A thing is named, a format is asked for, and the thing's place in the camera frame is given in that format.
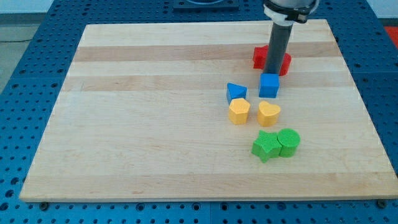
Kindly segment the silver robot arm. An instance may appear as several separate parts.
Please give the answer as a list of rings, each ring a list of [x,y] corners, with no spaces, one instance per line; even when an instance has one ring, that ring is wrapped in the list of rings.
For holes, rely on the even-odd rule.
[[[263,0],[264,14],[279,26],[304,24],[315,12],[319,0]]]

